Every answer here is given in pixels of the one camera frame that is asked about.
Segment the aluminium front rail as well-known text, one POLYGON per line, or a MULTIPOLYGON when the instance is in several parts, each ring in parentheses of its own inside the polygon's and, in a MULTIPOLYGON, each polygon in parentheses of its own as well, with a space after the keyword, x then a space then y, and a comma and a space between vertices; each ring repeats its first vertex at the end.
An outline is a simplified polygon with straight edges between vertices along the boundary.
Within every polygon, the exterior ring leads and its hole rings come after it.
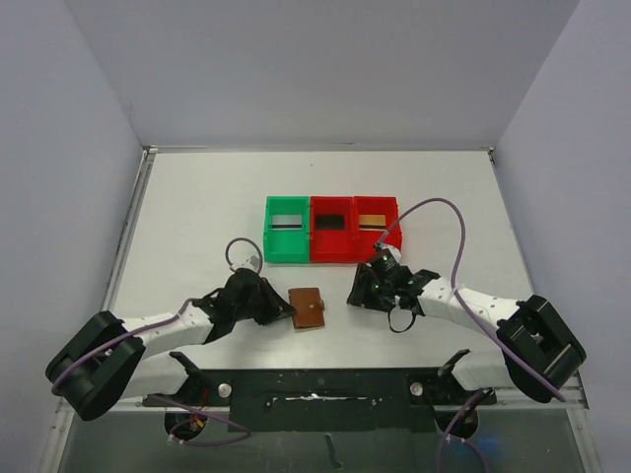
POLYGON ((587 395, 580 378, 576 372, 560 389, 565 401, 561 402, 552 398, 547 403, 535 401, 516 388, 496 388, 495 395, 498 408, 515 409, 587 409, 587 395))

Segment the aluminium left rail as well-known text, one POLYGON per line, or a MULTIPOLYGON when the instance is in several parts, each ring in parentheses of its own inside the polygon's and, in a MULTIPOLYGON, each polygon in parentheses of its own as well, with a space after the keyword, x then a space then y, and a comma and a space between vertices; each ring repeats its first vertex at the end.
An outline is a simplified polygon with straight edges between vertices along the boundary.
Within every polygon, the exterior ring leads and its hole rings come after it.
POLYGON ((132 194, 117 243, 115 256, 109 273, 109 279, 107 280, 107 284, 105 286, 105 294, 97 312, 112 309, 116 301, 156 154, 157 149, 154 147, 148 146, 142 148, 139 168, 134 180, 132 194))

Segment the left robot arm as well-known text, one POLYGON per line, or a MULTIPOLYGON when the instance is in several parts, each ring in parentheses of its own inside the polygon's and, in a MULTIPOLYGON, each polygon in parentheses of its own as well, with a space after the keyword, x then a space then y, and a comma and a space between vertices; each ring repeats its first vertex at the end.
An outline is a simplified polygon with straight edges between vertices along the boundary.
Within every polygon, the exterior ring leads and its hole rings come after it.
POLYGON ((202 346, 253 320, 267 326, 295 308, 253 270, 236 270, 224 286, 189 298, 176 312, 122 319, 111 311, 93 315, 48 364, 51 392, 84 421, 119 400, 168 394, 177 404, 197 399, 201 381, 175 357, 181 347, 202 346))

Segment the black card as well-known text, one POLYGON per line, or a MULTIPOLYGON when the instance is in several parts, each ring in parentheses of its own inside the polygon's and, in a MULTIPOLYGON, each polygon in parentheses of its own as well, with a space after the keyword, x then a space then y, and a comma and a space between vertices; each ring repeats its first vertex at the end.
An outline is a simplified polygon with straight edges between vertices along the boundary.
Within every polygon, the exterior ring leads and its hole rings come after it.
POLYGON ((339 214, 317 214, 315 229, 317 231, 343 231, 346 229, 345 217, 339 214))

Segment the brown leather card holder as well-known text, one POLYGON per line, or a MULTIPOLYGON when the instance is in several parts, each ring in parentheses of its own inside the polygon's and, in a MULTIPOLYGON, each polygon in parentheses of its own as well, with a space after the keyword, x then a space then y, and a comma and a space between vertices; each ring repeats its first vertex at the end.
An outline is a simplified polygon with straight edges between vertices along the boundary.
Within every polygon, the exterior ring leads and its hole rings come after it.
POLYGON ((324 322, 324 303, 319 288, 292 288, 288 291, 289 303, 295 309, 292 315, 296 330, 321 328, 324 322))

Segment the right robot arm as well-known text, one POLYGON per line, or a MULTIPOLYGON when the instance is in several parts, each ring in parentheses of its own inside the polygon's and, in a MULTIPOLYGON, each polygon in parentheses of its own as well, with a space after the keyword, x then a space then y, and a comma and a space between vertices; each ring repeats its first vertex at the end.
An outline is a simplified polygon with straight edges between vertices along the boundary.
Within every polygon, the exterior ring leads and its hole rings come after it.
POLYGON ((453 403, 483 388, 516 388, 548 403, 587 358, 547 299, 532 295, 518 301, 455 289, 436 272, 411 271, 385 247, 358 265, 347 302, 385 314, 402 309, 413 318, 440 318, 497 343, 496 351, 461 349, 444 363, 439 389, 453 403))

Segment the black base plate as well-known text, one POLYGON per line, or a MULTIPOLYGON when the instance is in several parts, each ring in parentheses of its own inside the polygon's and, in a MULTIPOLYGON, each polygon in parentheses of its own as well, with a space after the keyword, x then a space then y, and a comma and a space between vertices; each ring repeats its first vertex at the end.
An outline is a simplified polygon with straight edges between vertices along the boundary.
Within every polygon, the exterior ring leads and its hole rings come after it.
POLYGON ((256 433, 427 433, 445 425, 439 408, 453 413, 471 395, 437 368, 198 370, 176 393, 146 403, 227 408, 235 425, 256 433))

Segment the aluminium rail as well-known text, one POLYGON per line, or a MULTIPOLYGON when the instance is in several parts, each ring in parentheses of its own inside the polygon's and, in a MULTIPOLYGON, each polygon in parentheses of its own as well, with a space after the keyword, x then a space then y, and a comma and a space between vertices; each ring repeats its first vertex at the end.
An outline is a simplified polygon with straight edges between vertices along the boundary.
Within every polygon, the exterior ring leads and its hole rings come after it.
POLYGON ((142 148, 139 168, 134 180, 132 194, 117 243, 115 256, 109 273, 109 279, 107 280, 107 284, 105 286, 105 294, 97 312, 112 309, 116 301, 156 154, 157 149, 154 147, 148 146, 142 148))
POLYGON ((552 398, 547 403, 535 401, 516 388, 496 388, 495 395, 498 408, 515 409, 587 409, 587 395, 580 378, 576 372, 560 389, 565 401, 561 402, 552 398))

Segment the green bin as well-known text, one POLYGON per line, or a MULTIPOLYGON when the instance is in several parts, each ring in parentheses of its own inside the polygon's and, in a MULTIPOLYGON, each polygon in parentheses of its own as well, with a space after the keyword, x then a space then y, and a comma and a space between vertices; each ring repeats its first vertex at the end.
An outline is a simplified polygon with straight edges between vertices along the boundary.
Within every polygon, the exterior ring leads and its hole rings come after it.
POLYGON ((264 260, 273 264, 302 264, 310 261, 310 214, 309 196, 268 196, 263 228, 264 260), (271 216, 274 214, 301 214, 300 230, 274 231, 271 216))

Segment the red bin middle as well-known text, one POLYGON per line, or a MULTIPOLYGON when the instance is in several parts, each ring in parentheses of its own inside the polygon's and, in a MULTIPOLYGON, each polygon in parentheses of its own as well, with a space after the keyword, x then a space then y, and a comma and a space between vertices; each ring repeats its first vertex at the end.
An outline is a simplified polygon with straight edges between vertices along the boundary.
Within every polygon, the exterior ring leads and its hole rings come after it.
POLYGON ((353 198, 350 196, 312 196, 310 217, 310 262, 353 263, 356 259, 353 198), (343 215, 346 229, 317 231, 315 229, 317 214, 343 215))

